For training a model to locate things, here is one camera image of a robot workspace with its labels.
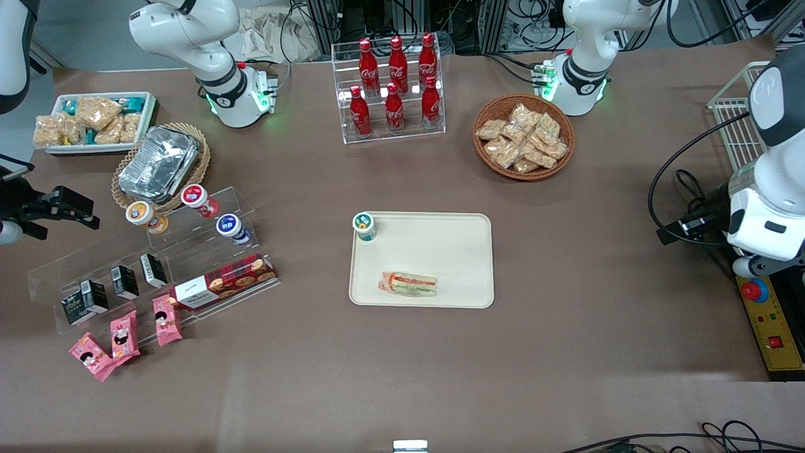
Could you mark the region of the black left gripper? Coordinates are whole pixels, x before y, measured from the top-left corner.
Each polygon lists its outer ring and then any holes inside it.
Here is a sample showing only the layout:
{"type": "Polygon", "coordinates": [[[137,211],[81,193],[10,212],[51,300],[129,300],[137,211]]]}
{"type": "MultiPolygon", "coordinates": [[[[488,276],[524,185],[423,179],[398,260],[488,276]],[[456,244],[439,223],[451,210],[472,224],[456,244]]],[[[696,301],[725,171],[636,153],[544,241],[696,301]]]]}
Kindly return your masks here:
{"type": "Polygon", "coordinates": [[[704,235],[709,232],[728,232],[731,207],[727,182],[706,196],[697,197],[695,201],[695,214],[682,216],[657,229],[657,237],[662,244],[669,245],[676,241],[705,243],[704,235]]]}

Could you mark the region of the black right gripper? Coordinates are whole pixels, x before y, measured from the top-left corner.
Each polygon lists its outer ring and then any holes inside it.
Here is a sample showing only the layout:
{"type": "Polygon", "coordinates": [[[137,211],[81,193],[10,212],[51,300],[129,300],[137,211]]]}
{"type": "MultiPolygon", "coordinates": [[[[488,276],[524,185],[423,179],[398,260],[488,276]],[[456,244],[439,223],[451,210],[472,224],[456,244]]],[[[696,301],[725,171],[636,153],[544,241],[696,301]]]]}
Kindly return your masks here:
{"type": "Polygon", "coordinates": [[[55,186],[53,191],[41,192],[32,188],[24,178],[1,181],[2,241],[20,241],[23,235],[35,240],[46,240],[48,229],[35,223],[49,218],[52,207],[68,212],[61,219],[75,221],[91,230],[98,230],[100,218],[93,215],[94,201],[67,188],[55,186]]]}

